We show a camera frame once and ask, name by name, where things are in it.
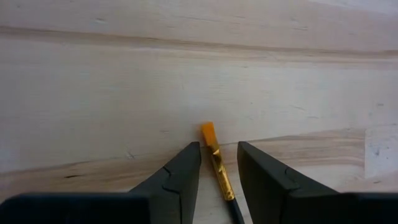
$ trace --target paintbrush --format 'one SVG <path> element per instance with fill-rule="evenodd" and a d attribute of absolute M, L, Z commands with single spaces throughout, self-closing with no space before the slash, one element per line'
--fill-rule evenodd
<path fill-rule="evenodd" d="M 236 201 L 235 194 L 232 190 L 231 183 L 229 182 L 225 166 L 223 164 L 220 146 L 217 142 L 213 122 L 207 122 L 203 124 L 201 130 L 205 137 L 206 145 L 211 151 L 211 161 L 213 163 L 214 170 L 216 171 L 218 183 L 220 184 L 221 191 L 228 205 L 228 209 L 232 216 L 233 222 L 235 224 L 242 224 L 244 223 L 244 220 L 242 217 L 242 213 L 239 209 L 239 205 Z"/>

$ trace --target gold ferrule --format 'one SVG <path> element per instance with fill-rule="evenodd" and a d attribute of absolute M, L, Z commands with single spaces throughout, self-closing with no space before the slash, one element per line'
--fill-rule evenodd
<path fill-rule="evenodd" d="M 221 157 L 220 147 L 218 145 L 214 145 L 210 148 L 212 151 L 211 161 L 213 162 L 213 167 L 216 171 L 218 183 L 221 186 L 224 199 L 227 201 L 234 200 L 235 194 L 232 190 L 231 183 L 229 182 L 228 175 L 226 174 L 223 159 Z"/>

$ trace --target brush handle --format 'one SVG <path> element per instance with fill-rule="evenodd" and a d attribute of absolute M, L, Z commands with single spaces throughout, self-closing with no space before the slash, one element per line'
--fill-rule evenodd
<path fill-rule="evenodd" d="M 232 216 L 232 220 L 234 224 L 244 224 L 243 216 L 241 210 L 239 209 L 238 202 L 236 198 L 233 200 L 226 201 L 228 205 L 228 210 Z"/>

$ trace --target wooden board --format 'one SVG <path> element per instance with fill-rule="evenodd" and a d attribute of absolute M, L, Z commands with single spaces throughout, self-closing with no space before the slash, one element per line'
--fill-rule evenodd
<path fill-rule="evenodd" d="M 398 123 L 392 53 L 1 29 L 0 172 Z"/>
<path fill-rule="evenodd" d="M 391 0 L 13 0 L 0 26 L 295 49 L 398 49 Z"/>
<path fill-rule="evenodd" d="M 364 137 L 363 129 L 344 129 L 266 139 L 252 144 L 305 175 L 336 187 L 363 179 Z M 236 147 L 236 144 L 227 144 L 221 149 L 242 213 L 250 223 L 239 181 Z M 176 153 L 178 151 L 3 173 L 0 174 L 0 201 L 26 191 L 127 191 L 153 174 Z M 202 149 L 194 223 L 227 223 L 228 211 L 208 156 L 208 151 Z"/>

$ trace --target orange bristles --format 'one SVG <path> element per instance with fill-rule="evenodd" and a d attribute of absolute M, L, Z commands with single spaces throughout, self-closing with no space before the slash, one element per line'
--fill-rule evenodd
<path fill-rule="evenodd" d="M 207 146 L 217 146 L 216 132 L 213 122 L 207 122 L 201 126 L 201 131 L 205 137 Z"/>

